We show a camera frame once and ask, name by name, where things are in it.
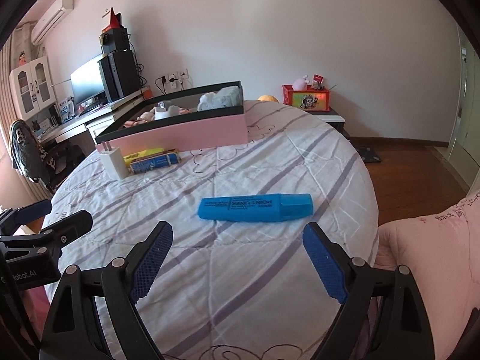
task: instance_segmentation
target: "office chair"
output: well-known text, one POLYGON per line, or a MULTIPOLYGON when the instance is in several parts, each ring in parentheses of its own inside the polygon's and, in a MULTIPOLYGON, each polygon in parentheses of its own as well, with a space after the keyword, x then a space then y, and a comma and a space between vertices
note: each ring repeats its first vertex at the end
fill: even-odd
POLYGON ((10 126, 10 152, 13 168, 33 183, 42 182, 55 193, 58 187, 85 159, 82 149, 64 141, 46 152, 23 120, 10 126))

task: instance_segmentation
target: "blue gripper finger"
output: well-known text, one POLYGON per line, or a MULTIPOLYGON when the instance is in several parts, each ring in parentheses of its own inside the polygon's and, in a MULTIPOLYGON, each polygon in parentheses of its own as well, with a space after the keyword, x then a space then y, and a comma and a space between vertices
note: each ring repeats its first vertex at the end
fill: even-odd
POLYGON ((136 304, 147 296, 173 242, 172 226, 166 223, 133 274, 130 299, 136 304))
POLYGON ((303 229, 303 246, 328 295, 344 304, 348 296, 344 274, 311 225, 303 229))

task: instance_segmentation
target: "bed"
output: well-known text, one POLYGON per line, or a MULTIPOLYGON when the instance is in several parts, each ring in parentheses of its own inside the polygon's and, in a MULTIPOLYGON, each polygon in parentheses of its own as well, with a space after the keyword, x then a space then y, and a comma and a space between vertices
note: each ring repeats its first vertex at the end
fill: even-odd
MULTIPOLYGON (((158 221, 172 248, 147 297, 137 303, 167 359, 307 359, 338 311, 302 246, 316 221, 350 256, 368 263, 378 247, 378 208, 356 150, 315 116, 273 102, 245 102, 250 141, 181 153, 179 165, 110 180, 97 152, 52 200, 45 227, 78 210, 92 231, 66 246, 61 272, 126 256, 158 221), (205 197, 310 193, 313 217, 284 223, 231 223, 196 215, 205 197)), ((51 300, 56 283, 46 286, 51 300)), ((122 351, 106 305, 97 301, 112 355, 122 351)))

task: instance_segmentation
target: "pink storage box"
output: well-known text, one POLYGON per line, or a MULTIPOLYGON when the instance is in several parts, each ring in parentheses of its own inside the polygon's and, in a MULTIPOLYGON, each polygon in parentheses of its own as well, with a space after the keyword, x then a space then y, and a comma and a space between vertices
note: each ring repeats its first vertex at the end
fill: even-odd
POLYGON ((165 150, 176 149, 185 152, 248 143, 242 86, 240 82, 228 82, 147 100, 113 122, 97 136, 96 141, 98 151, 103 150, 102 142, 108 141, 112 147, 119 147, 123 156, 160 147, 165 150), (172 116, 122 128, 126 121, 135 119, 137 115, 150 110, 161 101, 169 100, 180 107, 193 108, 204 93, 217 92, 221 88, 230 86, 239 87, 242 105, 172 116))

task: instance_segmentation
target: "yellow highlighter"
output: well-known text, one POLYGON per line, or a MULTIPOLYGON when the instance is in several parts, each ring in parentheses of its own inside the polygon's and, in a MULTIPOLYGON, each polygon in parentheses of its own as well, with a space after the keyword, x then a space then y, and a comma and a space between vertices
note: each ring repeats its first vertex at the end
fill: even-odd
POLYGON ((164 151, 165 150, 162 148, 143 150, 143 151, 139 151, 138 153, 133 153, 125 156, 123 157, 123 160, 125 161, 125 165, 127 166, 127 168, 129 168, 132 161, 138 160, 143 157, 147 157, 152 154, 161 153, 164 151))

